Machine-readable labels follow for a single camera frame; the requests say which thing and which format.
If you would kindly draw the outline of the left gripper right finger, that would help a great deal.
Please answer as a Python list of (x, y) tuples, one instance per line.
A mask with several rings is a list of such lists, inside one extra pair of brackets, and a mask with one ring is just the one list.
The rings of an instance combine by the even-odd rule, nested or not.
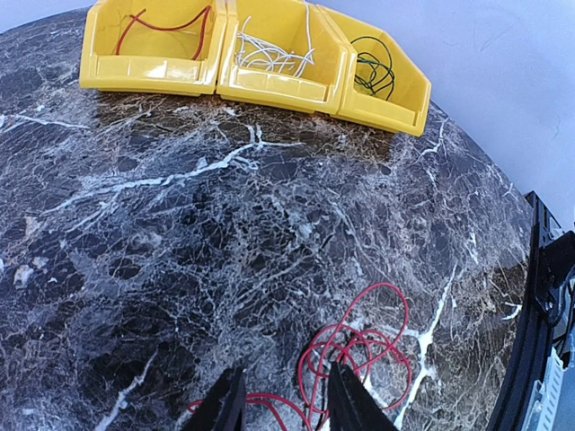
[(397, 431), (353, 370), (338, 362), (329, 372), (328, 413), (331, 431)]

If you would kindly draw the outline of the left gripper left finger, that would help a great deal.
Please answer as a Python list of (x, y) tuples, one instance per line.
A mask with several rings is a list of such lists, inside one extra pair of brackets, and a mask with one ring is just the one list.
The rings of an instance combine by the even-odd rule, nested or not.
[(226, 368), (183, 425), (185, 431), (244, 430), (247, 390), (243, 369)]

